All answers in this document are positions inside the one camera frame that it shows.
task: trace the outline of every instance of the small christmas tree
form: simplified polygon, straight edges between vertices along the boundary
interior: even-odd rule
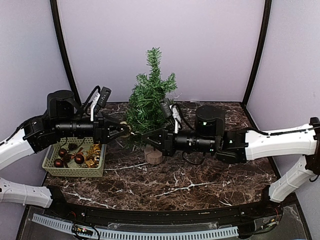
[[[141,135],[164,126],[166,120],[160,109],[160,100],[177,88],[176,75],[172,73],[167,80],[161,80],[160,48],[152,48],[146,52],[147,65],[151,67],[149,75],[138,74],[137,84],[129,98],[126,121],[136,133],[132,137],[135,144],[143,146]]]

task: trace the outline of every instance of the marble tabletop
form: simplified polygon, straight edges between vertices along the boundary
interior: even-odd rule
[[[194,122],[197,107],[212,105],[226,111],[226,130],[251,127],[239,103],[182,102],[186,119]],[[109,103],[109,115],[124,119],[127,103]],[[193,153],[189,159],[202,155]],[[44,185],[59,186],[70,203],[136,211],[186,211],[257,202],[262,189],[276,181],[267,158],[225,164],[207,156],[202,165],[190,165],[181,152],[159,165],[145,161],[144,152],[127,147],[118,138],[107,145],[103,177],[55,177],[48,173]]]

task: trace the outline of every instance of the white robotic arm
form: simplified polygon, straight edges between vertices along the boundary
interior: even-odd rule
[[[90,116],[83,116],[96,89],[98,93],[90,106]],[[0,142],[0,170],[23,157],[46,149],[64,137],[92,137],[95,143],[106,144],[128,134],[128,126],[108,115],[96,116],[98,110],[106,105],[110,93],[109,88],[103,87],[100,90],[97,86],[81,107],[74,101],[71,91],[50,93],[44,115],[26,120],[10,137]],[[11,202],[49,208],[53,202],[58,201],[65,200],[57,187],[28,186],[0,178],[0,203]]]
[[[305,155],[310,156],[315,154],[318,141],[315,140],[316,132],[310,124],[282,130],[266,131],[265,133],[268,135],[249,130],[245,134],[245,142],[248,143],[248,146],[245,148],[247,160],[269,156],[301,154],[298,162],[279,180],[272,183],[269,188],[270,200],[280,203],[290,193],[315,176],[313,171],[306,169],[307,161]]]
[[[178,104],[179,114],[190,128],[178,130],[171,127],[157,129],[144,134],[144,140],[160,150],[164,156],[172,156],[177,150],[184,154],[202,152],[215,156],[227,164],[245,163],[263,157],[282,155],[301,155],[298,162],[278,181],[268,187],[268,200],[280,203],[290,193],[315,175],[320,175],[320,121],[312,117],[310,123],[281,130],[259,131],[254,128],[239,131],[225,131],[225,112],[209,105],[196,110],[194,128],[183,117]],[[161,102],[166,119],[173,121],[174,111],[168,101]]]

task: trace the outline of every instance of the red ornament ball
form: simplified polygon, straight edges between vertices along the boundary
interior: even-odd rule
[[[58,155],[60,156],[60,158],[63,158],[67,154],[67,152],[68,151],[66,149],[60,148],[59,152],[58,152]]]
[[[85,162],[85,157],[82,155],[82,154],[77,154],[75,155],[74,157],[74,161],[77,163],[77,164],[83,164]]]
[[[53,164],[56,168],[63,168],[64,167],[64,161],[62,161],[60,158],[57,158],[56,160],[54,160]]]

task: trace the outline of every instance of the wooden tree stump base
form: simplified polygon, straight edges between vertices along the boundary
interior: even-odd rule
[[[164,160],[162,152],[158,149],[154,150],[154,147],[150,145],[147,145],[144,149],[144,158],[148,163],[153,165],[160,164]]]

